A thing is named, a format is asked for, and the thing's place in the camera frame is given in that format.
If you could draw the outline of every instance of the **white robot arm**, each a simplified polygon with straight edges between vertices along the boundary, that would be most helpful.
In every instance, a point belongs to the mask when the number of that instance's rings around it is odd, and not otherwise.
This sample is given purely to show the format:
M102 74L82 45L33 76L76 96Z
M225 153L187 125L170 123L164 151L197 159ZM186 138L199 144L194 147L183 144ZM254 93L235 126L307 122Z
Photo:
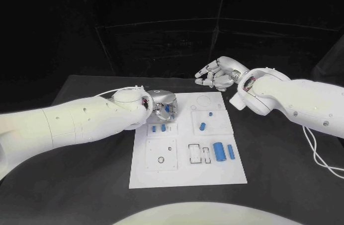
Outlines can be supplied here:
M344 138L344 88L290 78L274 69L248 70L233 59L219 57L194 74L196 84L219 91L238 84L229 103L265 115L272 109L298 125Z
M35 154L135 129L151 112L160 119L173 120L176 98L167 91L128 87L109 99L99 95L0 115L0 180Z

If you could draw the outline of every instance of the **table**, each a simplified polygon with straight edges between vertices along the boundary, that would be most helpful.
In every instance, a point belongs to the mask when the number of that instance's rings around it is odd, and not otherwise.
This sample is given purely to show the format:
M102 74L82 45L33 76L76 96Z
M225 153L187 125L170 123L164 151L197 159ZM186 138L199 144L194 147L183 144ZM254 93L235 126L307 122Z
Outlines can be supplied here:
M215 91L192 79L69 76L53 105L125 86L173 93ZM129 189L134 131L28 159L0 186L0 224L108 225L138 211L177 202L222 202L277 214L298 223L344 224L344 180L311 159L301 127L278 111L257 115L228 103L222 92L246 184ZM344 167L338 139L314 133L319 154Z

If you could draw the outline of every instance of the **blue block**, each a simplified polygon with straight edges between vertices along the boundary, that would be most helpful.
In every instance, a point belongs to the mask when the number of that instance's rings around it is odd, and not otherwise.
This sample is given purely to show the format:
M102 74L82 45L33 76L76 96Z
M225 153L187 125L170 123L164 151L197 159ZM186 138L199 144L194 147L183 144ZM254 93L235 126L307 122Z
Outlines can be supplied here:
M233 152L232 152L232 147L231 147L231 145L226 145L226 146L228 146L229 158L235 159Z
M203 131L203 129L205 129L205 123L202 122L202 123L200 123L199 130Z
M220 142L213 143L212 147L213 147L213 151L215 151L216 161L225 161L222 143Z

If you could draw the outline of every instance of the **cable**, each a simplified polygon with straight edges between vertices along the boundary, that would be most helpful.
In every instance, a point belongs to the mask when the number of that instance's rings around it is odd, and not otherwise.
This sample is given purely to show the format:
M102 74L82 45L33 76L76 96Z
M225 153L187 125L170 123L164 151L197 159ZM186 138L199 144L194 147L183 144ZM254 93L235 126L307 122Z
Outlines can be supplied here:
M304 130L304 128L306 128L307 132L309 132L310 135L311 135L313 145L311 145L310 140L309 140L309 137L307 137L307 135L306 135L306 130ZM316 140L314 140L313 133L310 132L310 130L309 130L307 127L301 126L301 129L303 129L303 133L304 133L304 136L306 136L306 140L307 140L310 149L311 149L311 151L313 151L313 161L314 161L314 163L316 163L319 166L322 166L323 168L326 168L326 169L329 170L329 172L330 172L336 177L339 177L340 179L344 179L344 176L339 176L339 175L333 172L333 169L335 169L335 170L340 170L340 171L344 171L344 169L342 169L342 168L336 168L336 167L330 167L330 166L327 166L327 164L323 162L320 156L319 156L317 153L316 153Z
M124 90L124 89L142 89L142 86L141 86L141 87L122 87L122 88L109 90L109 91L106 91L106 92L102 92L102 93L99 93L98 95L95 95L93 97L98 97L98 96L100 96L100 95L103 95L103 94L106 94L106 93L109 93L109 92L113 92L113 91L118 91L118 90Z

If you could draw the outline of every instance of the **white board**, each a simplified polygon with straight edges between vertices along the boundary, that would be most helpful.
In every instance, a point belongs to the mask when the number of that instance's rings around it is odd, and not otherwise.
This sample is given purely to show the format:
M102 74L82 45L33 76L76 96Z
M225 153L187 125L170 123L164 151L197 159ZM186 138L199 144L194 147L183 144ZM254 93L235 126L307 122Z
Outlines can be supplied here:
M177 128L177 131L174 130L171 134L150 133L151 125L158 127L160 124L166 124L166 121L158 120L155 116L148 117L147 123L135 129L128 188L246 183L220 93L177 93L176 100L177 117L171 122L176 124L171 128ZM200 132L197 124L203 121L206 121L206 125L203 132ZM150 150L147 144L151 141L155 142L153 146L155 153L147 155L147 150ZM157 161L158 157L166 156L168 158L173 155L167 153L170 151L166 149L167 147L171 148L167 146L168 143L173 144L171 141L176 148L173 150L176 152L176 167L167 163L161 166L164 162L158 163ZM220 162L215 159L212 147L215 142L220 142L223 146L226 160ZM199 144L200 163L190 163L189 144ZM229 159L226 145L232 146L233 160ZM202 148L207 148L207 154L203 153ZM209 157L210 163L205 163L205 157ZM151 170L145 168L150 167L145 166L150 164L154 166Z

